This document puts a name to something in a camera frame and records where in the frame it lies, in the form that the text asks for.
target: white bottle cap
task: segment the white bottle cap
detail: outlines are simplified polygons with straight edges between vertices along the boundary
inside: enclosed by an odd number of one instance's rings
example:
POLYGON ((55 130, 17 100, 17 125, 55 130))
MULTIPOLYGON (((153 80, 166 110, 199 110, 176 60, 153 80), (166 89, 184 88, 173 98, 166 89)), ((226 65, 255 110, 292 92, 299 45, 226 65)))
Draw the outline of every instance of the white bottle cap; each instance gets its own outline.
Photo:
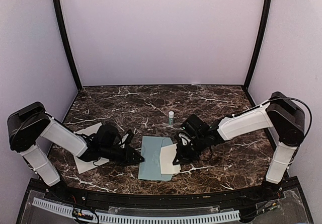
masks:
POLYGON ((174 116, 175 116, 175 113, 173 111, 170 111, 169 112, 169 118, 174 118, 174 116))

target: blue cloth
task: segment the blue cloth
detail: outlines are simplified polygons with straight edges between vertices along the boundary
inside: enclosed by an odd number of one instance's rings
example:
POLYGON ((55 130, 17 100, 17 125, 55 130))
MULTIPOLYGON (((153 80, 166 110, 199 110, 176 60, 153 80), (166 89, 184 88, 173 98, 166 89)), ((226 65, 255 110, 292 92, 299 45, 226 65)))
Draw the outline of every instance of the blue cloth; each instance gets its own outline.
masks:
POLYGON ((160 167, 161 148, 171 144, 173 143, 169 137, 143 136, 141 155, 145 161, 139 166, 140 180, 171 180, 172 175, 161 174, 160 167))

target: lavender wall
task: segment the lavender wall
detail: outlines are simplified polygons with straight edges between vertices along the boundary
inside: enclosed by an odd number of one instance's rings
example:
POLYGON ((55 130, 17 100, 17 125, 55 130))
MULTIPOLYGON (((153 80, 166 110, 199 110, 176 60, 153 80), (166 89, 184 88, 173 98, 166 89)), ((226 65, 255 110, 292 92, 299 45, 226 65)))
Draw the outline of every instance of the lavender wall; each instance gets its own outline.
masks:
POLYGON ((274 91, 305 101, 313 126, 290 174, 300 179, 315 223, 322 223, 322 0, 272 0, 251 83, 257 103, 274 91))
POLYGON ((10 151, 7 118, 40 101, 61 120, 77 90, 52 0, 0 0, 0 15, 0 222, 15 223, 32 171, 10 151))
POLYGON ((264 0, 62 0, 83 85, 243 84, 264 0))

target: white cable tray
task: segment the white cable tray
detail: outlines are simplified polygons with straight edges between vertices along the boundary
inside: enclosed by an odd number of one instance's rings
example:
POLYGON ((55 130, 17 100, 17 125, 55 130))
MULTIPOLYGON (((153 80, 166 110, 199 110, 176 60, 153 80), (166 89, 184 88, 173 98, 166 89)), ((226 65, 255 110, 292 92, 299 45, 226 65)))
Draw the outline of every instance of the white cable tray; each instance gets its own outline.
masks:
MULTIPOLYGON (((60 202, 52 202, 47 199, 34 198, 33 206, 43 210, 50 211, 57 215, 72 217, 72 205, 60 202)), ((88 210, 82 210, 84 214, 94 216, 88 210)), ((212 224, 225 223, 234 220, 240 220, 239 210, 228 211, 223 213, 215 213, 208 215, 181 216, 181 217, 146 217, 146 216, 127 216, 114 215, 96 211, 101 224, 212 224)))

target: brown marble surface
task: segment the brown marble surface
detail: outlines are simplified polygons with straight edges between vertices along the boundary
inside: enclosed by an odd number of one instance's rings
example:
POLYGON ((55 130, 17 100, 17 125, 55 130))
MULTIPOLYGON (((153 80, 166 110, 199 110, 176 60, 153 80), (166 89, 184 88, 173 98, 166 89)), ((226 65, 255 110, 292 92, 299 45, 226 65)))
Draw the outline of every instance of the brown marble surface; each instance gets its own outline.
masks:
MULTIPOLYGON (((250 107, 239 86, 86 87, 75 100, 64 124, 77 131, 99 122, 114 122, 121 135, 137 129, 131 145, 140 150, 142 136, 174 136, 180 124, 197 114, 211 124, 226 114, 250 107), (175 112, 174 127, 168 112, 175 112)), ((208 162, 182 166, 171 181, 138 180, 138 165, 106 163, 78 174, 73 156, 54 145, 49 159, 69 186, 126 194, 196 194, 259 185, 273 155, 262 130, 213 147, 208 162)), ((207 159, 207 151, 202 158, 207 159)))

